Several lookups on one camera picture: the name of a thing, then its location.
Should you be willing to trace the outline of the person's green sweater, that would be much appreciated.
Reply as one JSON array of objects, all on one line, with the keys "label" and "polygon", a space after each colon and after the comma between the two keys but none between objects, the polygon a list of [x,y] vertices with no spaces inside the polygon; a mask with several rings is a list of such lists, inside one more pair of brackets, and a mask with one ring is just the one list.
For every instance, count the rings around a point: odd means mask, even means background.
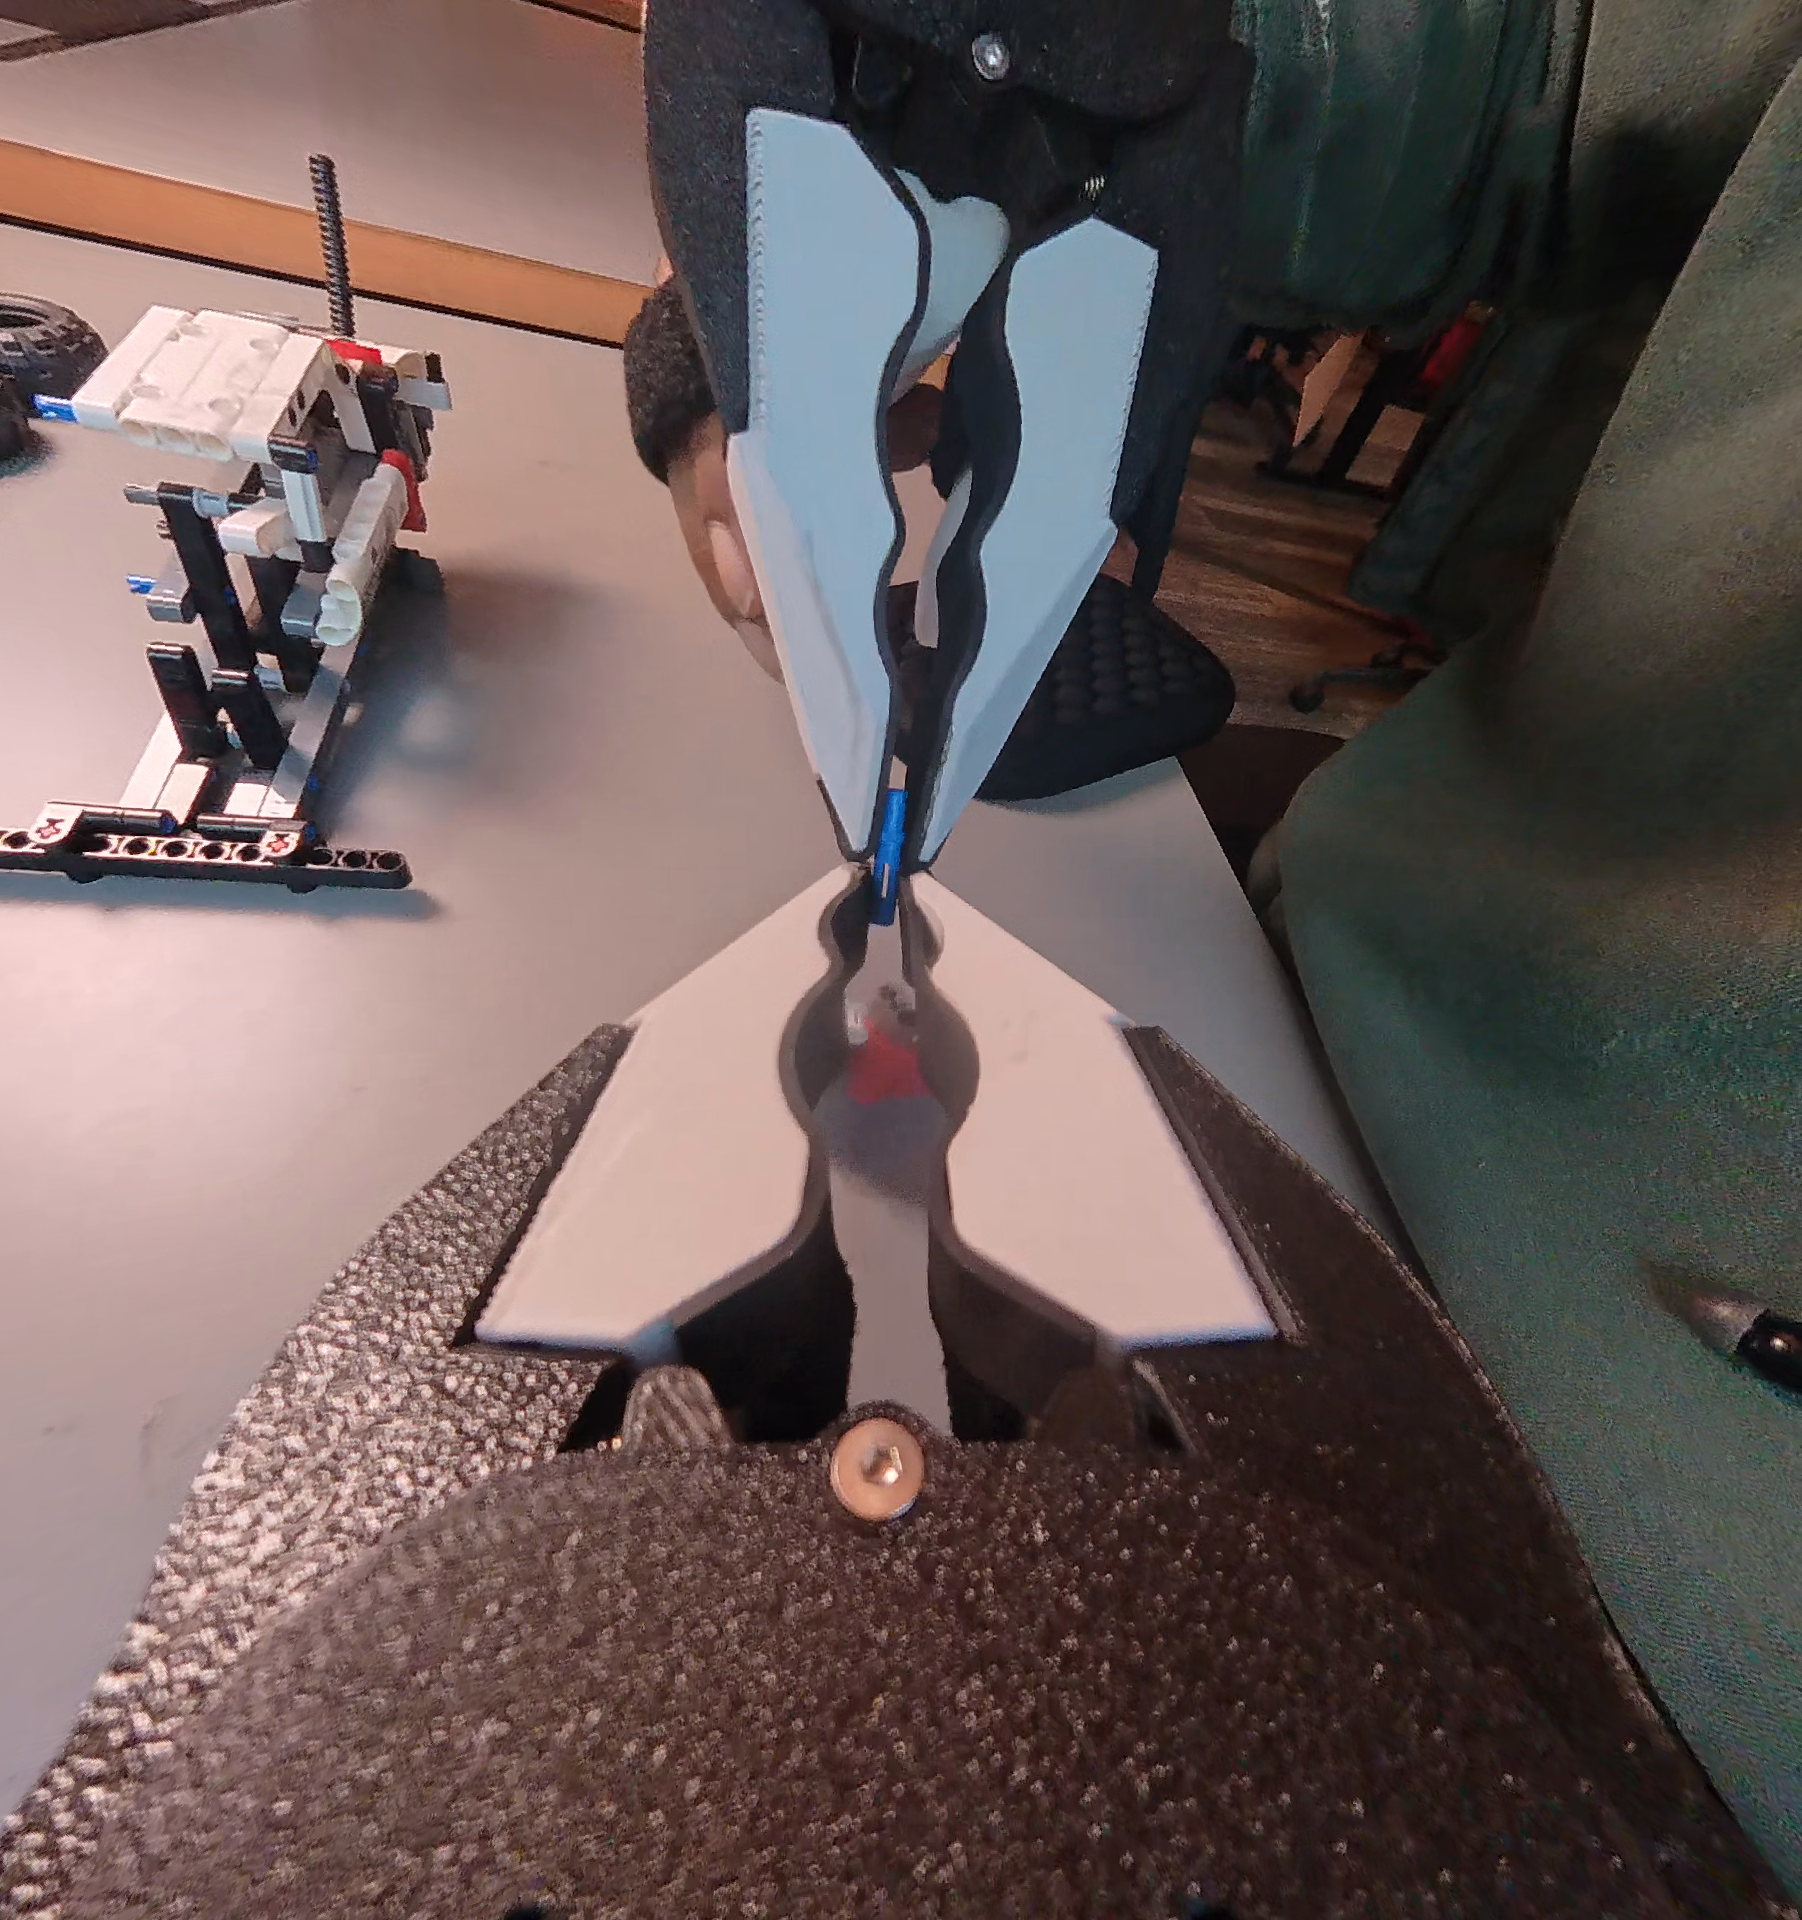
[{"label": "person's green sweater", "polygon": [[1802,4],[1593,4],[1556,288],[1606,308],[1443,575],[1532,612],[1335,755],[1280,905],[1351,1113],[1655,1691],[1802,1908]]}]

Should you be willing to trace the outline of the grey desk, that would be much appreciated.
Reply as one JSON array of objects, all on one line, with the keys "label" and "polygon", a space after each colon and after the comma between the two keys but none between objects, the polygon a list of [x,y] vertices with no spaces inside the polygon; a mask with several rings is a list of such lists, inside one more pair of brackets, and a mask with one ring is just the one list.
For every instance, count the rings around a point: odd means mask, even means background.
[{"label": "grey desk", "polygon": [[[442,596],[385,593],[327,775],[405,893],[0,874],[0,1821],[67,1737],[200,1459],[378,1222],[600,1022],[834,861],[784,693],[629,443],[622,353],[360,300],[454,406]],[[187,463],[42,426],[0,469],[0,827],[114,800],[159,719]],[[970,809],[938,876],[1161,1027],[1381,1225],[1288,982],[1175,767]]]}]

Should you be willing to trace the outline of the partly built toy brick vehicle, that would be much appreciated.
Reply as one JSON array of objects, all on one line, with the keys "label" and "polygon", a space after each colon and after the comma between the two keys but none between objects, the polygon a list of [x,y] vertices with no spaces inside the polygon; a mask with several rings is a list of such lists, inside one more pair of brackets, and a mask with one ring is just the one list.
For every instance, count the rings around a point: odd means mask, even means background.
[{"label": "partly built toy brick vehicle", "polygon": [[25,395],[42,420],[209,473],[124,489],[168,540],[161,574],[127,579],[161,629],[145,648],[161,716],[131,779],[118,800],[53,800],[0,827],[0,871],[408,887],[402,852],[332,846],[313,804],[377,598],[439,586],[406,543],[453,406],[439,353],[153,306],[79,383],[38,376]]}]

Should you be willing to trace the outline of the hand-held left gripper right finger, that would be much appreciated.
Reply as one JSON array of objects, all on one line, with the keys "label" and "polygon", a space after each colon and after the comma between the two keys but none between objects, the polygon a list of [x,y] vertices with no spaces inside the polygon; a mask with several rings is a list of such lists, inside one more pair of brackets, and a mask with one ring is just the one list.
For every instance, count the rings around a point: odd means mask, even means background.
[{"label": "hand-held left gripper right finger", "polygon": [[1132,1040],[1153,1040],[936,878],[904,897],[915,1055],[944,1124],[931,1315],[959,1437],[1018,1437],[1076,1371],[1276,1337]]}]

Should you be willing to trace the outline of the grey neighbouring table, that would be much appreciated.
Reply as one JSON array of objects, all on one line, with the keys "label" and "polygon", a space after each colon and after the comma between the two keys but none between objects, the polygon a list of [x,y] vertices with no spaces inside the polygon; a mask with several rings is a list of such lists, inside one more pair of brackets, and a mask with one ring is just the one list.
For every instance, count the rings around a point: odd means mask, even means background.
[{"label": "grey neighbouring table", "polygon": [[207,4],[120,37],[0,17],[0,139],[647,287],[640,41],[514,2]]}]

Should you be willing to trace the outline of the thin black rod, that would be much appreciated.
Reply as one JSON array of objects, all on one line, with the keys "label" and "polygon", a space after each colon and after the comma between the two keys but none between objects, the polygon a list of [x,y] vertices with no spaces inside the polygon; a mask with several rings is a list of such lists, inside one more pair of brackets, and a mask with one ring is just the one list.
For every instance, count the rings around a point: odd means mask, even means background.
[{"label": "thin black rod", "polygon": [[338,167],[327,156],[306,157],[312,213],[319,228],[323,279],[327,288],[331,337],[355,337],[353,284],[348,274],[348,246],[345,211],[338,190]]}]

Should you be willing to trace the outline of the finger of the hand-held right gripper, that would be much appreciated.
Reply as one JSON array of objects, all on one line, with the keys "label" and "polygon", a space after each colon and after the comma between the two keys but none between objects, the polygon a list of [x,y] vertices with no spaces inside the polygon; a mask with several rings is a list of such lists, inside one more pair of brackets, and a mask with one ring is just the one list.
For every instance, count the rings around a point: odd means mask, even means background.
[{"label": "finger of the hand-held right gripper", "polygon": [[886,413],[953,339],[1010,219],[884,171],[838,123],[751,108],[743,157],[748,397],[728,477],[804,750],[840,851],[866,854],[896,733]]},{"label": "finger of the hand-held right gripper", "polygon": [[997,760],[1113,540],[1112,489],[1155,288],[1151,246],[1075,219],[1003,261],[960,326],[965,466],[915,598],[908,867]]}]

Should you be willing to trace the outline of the person's right forearm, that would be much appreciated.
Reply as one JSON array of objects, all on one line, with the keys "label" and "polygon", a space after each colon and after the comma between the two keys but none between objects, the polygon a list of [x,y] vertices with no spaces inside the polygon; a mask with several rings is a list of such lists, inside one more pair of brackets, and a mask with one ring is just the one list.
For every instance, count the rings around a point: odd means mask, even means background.
[{"label": "person's right forearm", "polygon": [[1418,336],[1546,227],[1581,2],[1250,2],[1228,308],[1273,328]]}]

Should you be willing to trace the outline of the black mesh office chair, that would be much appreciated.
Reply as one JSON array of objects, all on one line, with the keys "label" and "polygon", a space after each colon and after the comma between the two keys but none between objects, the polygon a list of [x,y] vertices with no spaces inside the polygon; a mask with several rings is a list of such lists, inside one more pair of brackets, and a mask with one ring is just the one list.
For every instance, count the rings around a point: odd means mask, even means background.
[{"label": "black mesh office chair", "polygon": [[1048,800],[1168,760],[1216,738],[1234,707],[1234,679],[1213,652],[1151,598],[1102,574],[978,800]]}]

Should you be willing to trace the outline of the wooden plank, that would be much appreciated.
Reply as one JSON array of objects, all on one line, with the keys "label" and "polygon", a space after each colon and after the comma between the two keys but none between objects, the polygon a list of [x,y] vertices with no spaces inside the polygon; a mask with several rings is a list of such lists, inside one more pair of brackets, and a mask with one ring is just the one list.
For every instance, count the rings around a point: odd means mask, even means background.
[{"label": "wooden plank", "polygon": [[[0,221],[205,266],[316,284],[310,207],[156,177],[0,139]],[[353,288],[375,300],[616,350],[647,291],[632,283],[348,221]]]}]

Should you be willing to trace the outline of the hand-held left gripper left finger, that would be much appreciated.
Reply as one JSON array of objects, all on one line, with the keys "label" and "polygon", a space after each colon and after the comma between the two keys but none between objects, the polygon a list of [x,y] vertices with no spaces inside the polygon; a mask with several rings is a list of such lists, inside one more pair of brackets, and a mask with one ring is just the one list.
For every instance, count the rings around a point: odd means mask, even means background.
[{"label": "hand-held left gripper left finger", "polygon": [[855,1300],[817,1102],[848,1062],[866,876],[819,878],[656,995],[499,1261],[476,1335],[684,1363],[745,1437],[846,1404]]}]

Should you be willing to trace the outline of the person's right hand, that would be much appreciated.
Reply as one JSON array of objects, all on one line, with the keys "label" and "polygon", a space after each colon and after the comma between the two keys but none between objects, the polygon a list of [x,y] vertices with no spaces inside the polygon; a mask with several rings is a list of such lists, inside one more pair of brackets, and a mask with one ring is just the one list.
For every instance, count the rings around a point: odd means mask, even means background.
[{"label": "person's right hand", "polygon": [[623,367],[632,449],[669,489],[681,538],[715,612],[758,668],[781,682],[781,662],[728,484],[723,418],[668,261],[660,261],[656,288],[629,326]]}]

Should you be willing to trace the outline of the red white black brick subassembly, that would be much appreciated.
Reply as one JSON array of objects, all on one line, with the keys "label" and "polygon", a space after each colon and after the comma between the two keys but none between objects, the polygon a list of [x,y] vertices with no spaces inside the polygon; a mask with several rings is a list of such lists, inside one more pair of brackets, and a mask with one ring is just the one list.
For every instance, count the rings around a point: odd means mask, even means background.
[{"label": "red white black brick subassembly", "polygon": [[931,1097],[920,1062],[915,988],[869,973],[848,982],[840,1014],[846,1099],[871,1109],[894,1099]]}]

